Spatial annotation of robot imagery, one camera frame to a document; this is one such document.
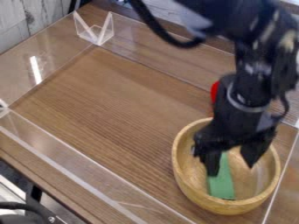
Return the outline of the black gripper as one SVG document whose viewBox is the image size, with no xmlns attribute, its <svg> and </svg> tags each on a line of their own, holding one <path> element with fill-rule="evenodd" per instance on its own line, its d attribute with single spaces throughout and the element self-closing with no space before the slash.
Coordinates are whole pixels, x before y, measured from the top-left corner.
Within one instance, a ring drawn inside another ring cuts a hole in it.
<svg viewBox="0 0 299 224">
<path fill-rule="evenodd" d="M 201 157 L 210 177 L 219 175 L 223 151 L 239 146 L 247 167 L 253 168 L 277 137 L 277 120 L 266 111 L 249 113 L 235 107 L 235 78 L 231 74 L 219 80 L 214 118 L 193 138 L 193 155 Z"/>
</svg>

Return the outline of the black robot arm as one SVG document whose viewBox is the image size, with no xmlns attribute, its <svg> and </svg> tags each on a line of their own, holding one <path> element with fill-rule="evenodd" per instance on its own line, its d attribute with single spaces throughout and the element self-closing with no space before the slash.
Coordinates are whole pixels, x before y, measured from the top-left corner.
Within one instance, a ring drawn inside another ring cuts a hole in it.
<svg viewBox="0 0 299 224">
<path fill-rule="evenodd" d="M 191 153 L 207 175 L 221 171 L 221 155 L 234 147 L 247 166 L 262 158 L 286 118 L 286 94 L 299 84 L 299 24 L 277 0 L 174 0 L 193 39 L 181 41 L 165 29 L 143 0 L 128 0 L 139 17 L 165 42 L 183 49 L 222 36 L 235 45 L 234 73 L 217 85 L 211 122 L 194 134 Z M 285 111 L 270 111 L 279 100 Z"/>
</svg>

